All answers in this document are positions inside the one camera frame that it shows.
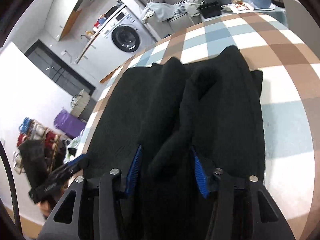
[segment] checkered tablecloth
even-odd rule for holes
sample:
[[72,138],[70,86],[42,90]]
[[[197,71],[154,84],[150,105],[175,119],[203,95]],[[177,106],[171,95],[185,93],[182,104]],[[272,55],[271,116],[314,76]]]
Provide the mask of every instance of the checkered tablecloth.
[[266,145],[265,187],[296,239],[320,220],[320,60],[284,25],[261,13],[233,14],[187,28],[136,54],[106,85],[77,154],[86,153],[108,99],[129,67],[177,57],[182,63],[215,57],[236,45],[250,69],[264,73],[260,98]]

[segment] washing machine door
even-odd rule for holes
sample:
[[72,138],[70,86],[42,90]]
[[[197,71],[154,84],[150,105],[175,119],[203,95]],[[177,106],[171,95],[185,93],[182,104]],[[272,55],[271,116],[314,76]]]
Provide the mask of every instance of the washing machine door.
[[139,48],[140,38],[137,31],[127,25],[116,27],[112,32],[113,43],[122,51],[134,52]]

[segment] washing machine control panel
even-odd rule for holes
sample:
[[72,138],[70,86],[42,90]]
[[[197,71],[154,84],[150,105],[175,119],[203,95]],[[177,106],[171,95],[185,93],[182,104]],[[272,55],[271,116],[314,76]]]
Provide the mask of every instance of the washing machine control panel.
[[130,23],[133,23],[135,21],[135,19],[129,14],[127,10],[122,10],[103,27],[102,34],[104,35],[104,37],[106,37],[110,33],[110,31],[117,25],[117,23],[122,21],[123,19],[126,19]]

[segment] plate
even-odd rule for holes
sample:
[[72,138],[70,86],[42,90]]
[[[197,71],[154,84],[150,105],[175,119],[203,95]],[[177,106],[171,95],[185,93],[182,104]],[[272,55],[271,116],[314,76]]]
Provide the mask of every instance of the plate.
[[258,7],[255,6],[254,4],[253,4],[253,6],[254,6],[255,9],[257,9],[257,10],[262,10],[262,11],[272,11],[272,10],[274,10],[274,9],[276,8],[276,6],[275,6],[273,3],[270,5],[270,7],[269,7],[268,9],[258,8]]

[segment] metal screw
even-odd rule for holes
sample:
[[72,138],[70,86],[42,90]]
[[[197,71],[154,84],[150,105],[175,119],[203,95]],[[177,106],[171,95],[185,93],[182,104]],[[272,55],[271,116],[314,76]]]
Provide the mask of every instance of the metal screw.
[[223,169],[215,168],[213,173],[218,174],[218,175],[222,175],[223,174]]
[[80,183],[80,182],[82,182],[84,180],[84,177],[83,176],[78,176],[78,177],[76,177],[76,179],[75,179],[75,181],[77,182],[77,183]]
[[112,174],[112,175],[117,175],[118,173],[119,173],[119,169],[112,169],[110,171],[110,174]]
[[252,182],[257,182],[259,179],[258,179],[257,176],[251,175],[251,176],[249,177],[249,180],[252,181]]

